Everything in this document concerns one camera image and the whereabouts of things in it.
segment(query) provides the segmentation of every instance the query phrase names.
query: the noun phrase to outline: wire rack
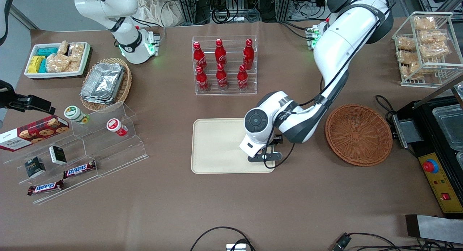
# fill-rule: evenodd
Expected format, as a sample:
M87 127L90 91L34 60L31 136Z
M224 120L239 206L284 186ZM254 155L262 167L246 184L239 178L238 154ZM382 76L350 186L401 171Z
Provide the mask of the wire rack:
M418 63L420 64L420 66L412 73L409 73L409 75L400 75L401 86L437 88L463 73L463 58L460 47L458 46L455 30L453 29L453 24L450 19L452 16L453 13L451 12L413 12L392 36L397 53L400 51L398 48L399 37L413 38L418 55ZM449 38L449 40L447 40L447 45L452 53L442 57L424 59L420 52L420 46L423 44L421 43L421 40L417 38L419 30L415 29L413 17L433 17L436 23L436 29L447 30ZM400 62L398 62L398 65L399 69L405 66ZM424 74L424 78L413 78L417 73L422 73L425 70L433 73Z

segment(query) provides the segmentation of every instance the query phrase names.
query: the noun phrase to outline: wicker tray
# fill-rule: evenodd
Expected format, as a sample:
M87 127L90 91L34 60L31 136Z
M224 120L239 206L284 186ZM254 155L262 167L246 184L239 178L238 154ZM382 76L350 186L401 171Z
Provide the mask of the wicker tray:
M129 90L130 86L132 85L132 73L130 72L129 66L127 66L127 63L125 63L123 60L120 60L119 58L108 58L101 60L99 63L109 63L109 64L120 64L126 68L126 71L124 72L123 80L120 84L118 94L116 96L116 102L124 102L127 99L127 96L129 95ZM96 64L88 71L87 75L85 76L84 83L82 84L82 87L84 87L88 76L90 75L91 71L93 68L96 66ZM92 110L92 111L98 111L101 110L109 105L105 104L97 104L97 103L90 103L85 101L83 98L81 98L82 104L85 106L86 109Z
M365 106L350 104L336 108L324 128L331 149L350 164L376 165L392 150L389 125Z

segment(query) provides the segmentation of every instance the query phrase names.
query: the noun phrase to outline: cookie box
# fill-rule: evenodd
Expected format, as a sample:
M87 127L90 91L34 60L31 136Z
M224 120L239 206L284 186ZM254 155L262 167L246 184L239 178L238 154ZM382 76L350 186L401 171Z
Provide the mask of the cookie box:
M66 131L69 131L68 122L51 115L0 134L0 149L14 152Z

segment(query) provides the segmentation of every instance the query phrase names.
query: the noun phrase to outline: beige tray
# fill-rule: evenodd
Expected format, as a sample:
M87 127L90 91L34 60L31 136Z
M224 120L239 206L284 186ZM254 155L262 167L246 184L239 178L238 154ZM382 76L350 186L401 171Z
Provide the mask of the beige tray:
M243 118L198 119L193 124L191 170L196 174L270 173L263 162L248 162L239 147L245 137ZM267 162L269 167L275 162Z

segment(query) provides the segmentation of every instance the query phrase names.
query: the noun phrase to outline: red emergency stop button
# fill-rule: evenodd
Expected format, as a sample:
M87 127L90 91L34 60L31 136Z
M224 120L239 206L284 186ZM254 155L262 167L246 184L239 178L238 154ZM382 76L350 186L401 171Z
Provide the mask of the red emergency stop button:
M450 195L448 193L442 193L443 200L450 200Z
M435 160L428 159L423 162L423 169L427 172L437 173L439 171L439 166Z

